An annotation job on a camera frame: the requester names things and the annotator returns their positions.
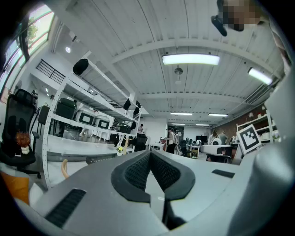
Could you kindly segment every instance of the white shelving unit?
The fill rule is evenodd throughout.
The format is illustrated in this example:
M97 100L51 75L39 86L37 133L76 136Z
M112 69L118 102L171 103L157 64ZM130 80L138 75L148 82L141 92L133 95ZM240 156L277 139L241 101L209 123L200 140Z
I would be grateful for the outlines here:
M260 137L260 141L261 142L270 142L270 143L273 143L272 131L273 131L273 127L276 126L276 125L271 123L271 116L270 116L270 114L269 114L268 111L266 111L266 114L264 116L260 117L260 118L257 118L255 120L248 121L248 122L243 123L243 124L240 124L240 125L236 124L236 130L239 131L239 128L240 129L243 129L246 125L256 124L256 123L259 123L259 122L264 121L266 119L268 121L268 125L266 127L257 129L256 131L258 133L260 133L262 131L268 131L269 130L270 138L268 138L268 139L262 139L262 137Z
M89 61L89 66L93 66L95 70L97 70L109 83L111 83L114 86L114 89L124 94L91 61ZM100 94L92 95L91 93L86 91L84 88L74 83L70 79L70 78L73 78L73 76L78 77L80 79L80 77L75 75L74 73L71 73L68 77L65 78L60 88L56 92L56 95L54 96L54 100L52 101L52 104L50 106L46 123L45 123L43 145L42 145L42 162L43 162L45 181L46 181L46 185L48 189L54 186L55 184L59 183L60 181L62 181L63 176L60 171L61 162L47 162L47 152L67 154L67 155L86 155L86 156L117 153L116 147L114 147L113 144L81 142L77 140L70 140L70 139L65 139L65 138L60 138L60 137L50 135L48 132L49 132L49 126L52 119L58 120L60 122L64 122L66 124L70 124L72 126L93 130L93 133L96 133L97 136L99 136L100 134L100 137L102 133L119 134L120 140L123 140L121 137L124 137L124 136L126 136L127 140L129 136L133 136L133 137L137 136L138 124L141 117L141 109L137 117L132 118L128 116L127 113L125 114L122 111L118 110L117 108L114 108ZM56 115L54 114L54 109L62 92L66 94L67 96L81 102L82 104L85 104L95 110L98 110L106 115L112 116L118 120L122 120L126 122L134 121L136 123L136 128L134 129L134 131L131 132L131 134L126 134L126 133L117 132L117 131L113 131L109 129L94 127L91 125L87 125L84 123L80 123L80 122L77 122L71 119L66 119L64 117ZM125 142L125 143L126 145L124 147L124 153L133 152L134 148L127 148L128 142ZM68 173L70 174L74 173L86 165L87 165L86 162L81 162L81 163L68 162L67 164Z

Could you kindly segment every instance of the white storage box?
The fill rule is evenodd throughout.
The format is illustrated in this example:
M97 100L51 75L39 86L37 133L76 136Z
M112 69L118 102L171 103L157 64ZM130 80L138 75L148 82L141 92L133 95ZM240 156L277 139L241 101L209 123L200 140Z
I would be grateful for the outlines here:
M80 108L76 114L76 121L92 125L95 118L95 112L89 110L88 108Z
M96 116L95 124L98 128L108 129L110 124L110 119L106 116Z

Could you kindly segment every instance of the plush toy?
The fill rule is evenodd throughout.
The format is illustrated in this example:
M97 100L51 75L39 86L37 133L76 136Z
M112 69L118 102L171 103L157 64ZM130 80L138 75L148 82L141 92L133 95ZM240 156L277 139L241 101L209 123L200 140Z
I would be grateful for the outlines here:
M17 132L16 135L17 144L21 146L22 153L28 154L30 152L29 150L29 144L30 144L30 135L28 132Z

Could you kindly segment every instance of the black and white square marker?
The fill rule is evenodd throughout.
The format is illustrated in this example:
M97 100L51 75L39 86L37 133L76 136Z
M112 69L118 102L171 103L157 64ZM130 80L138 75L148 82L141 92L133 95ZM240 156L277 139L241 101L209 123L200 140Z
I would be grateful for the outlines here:
M236 133L240 140L243 154L246 154L261 145L260 139L253 125L250 125Z

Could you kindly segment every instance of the chair armrest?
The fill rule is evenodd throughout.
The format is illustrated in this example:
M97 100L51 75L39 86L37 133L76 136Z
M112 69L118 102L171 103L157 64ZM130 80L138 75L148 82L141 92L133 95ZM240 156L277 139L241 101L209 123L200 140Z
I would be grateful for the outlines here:
M40 136L38 135L37 132L33 131L32 132L33 136L34 136L34 140L33 140L33 154L35 154L35 148L36 148L36 139L40 138Z

